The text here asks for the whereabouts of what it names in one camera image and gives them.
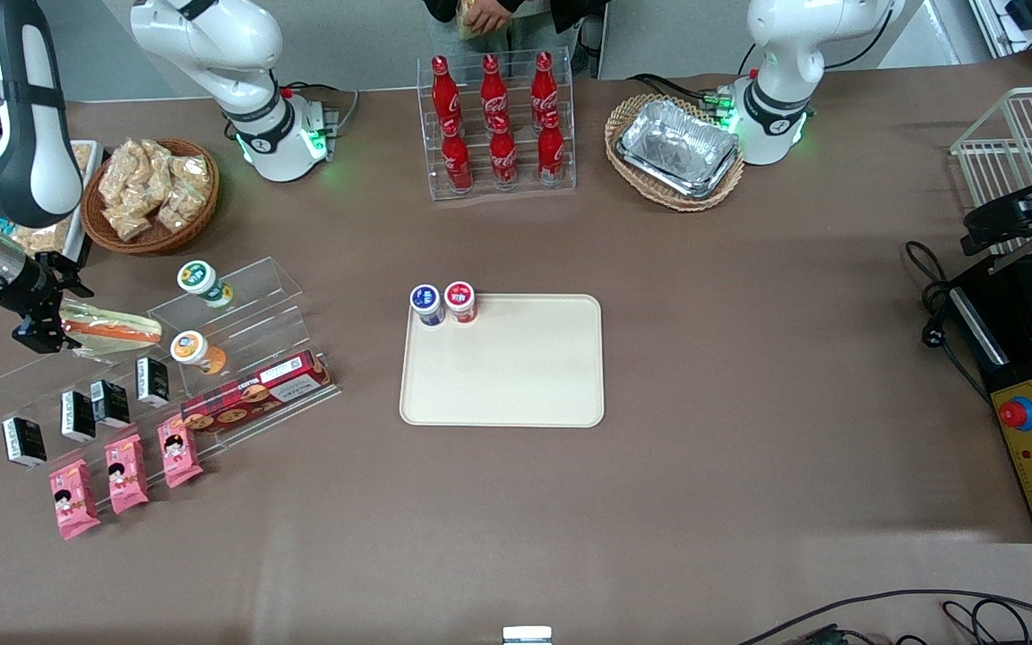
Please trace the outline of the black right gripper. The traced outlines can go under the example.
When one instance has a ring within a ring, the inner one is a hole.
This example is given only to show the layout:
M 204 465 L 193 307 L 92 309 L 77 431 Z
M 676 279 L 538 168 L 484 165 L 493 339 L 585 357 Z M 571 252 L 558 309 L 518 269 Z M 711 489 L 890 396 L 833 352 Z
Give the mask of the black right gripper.
M 21 316 L 12 338 L 37 354 L 57 354 L 62 348 L 80 348 L 79 341 L 63 330 L 61 314 L 89 314 L 78 297 L 91 297 L 82 285 L 80 265 L 62 254 L 37 254 L 26 258 L 23 270 L 11 283 L 11 310 Z

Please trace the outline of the person's bare hand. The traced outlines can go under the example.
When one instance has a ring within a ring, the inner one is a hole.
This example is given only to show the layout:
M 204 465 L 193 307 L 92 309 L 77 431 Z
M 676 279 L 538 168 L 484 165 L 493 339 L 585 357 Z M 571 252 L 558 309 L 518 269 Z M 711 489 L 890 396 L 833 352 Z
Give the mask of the person's bare hand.
M 458 18 L 462 31 L 476 37 L 507 26 L 512 19 L 512 11 L 504 8 L 499 1 L 461 1 Z

